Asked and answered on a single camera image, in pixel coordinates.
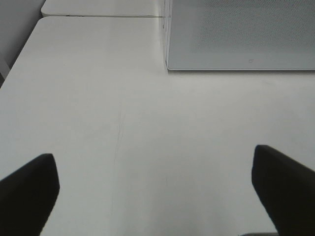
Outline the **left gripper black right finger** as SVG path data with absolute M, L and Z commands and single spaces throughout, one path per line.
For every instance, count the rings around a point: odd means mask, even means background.
M 315 234 L 315 173 L 268 145 L 257 145 L 252 184 L 281 236 Z

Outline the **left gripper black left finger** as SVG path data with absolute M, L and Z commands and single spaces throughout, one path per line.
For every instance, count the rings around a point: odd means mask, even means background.
M 60 191 L 54 156 L 42 154 L 0 181 L 0 234 L 38 236 Z

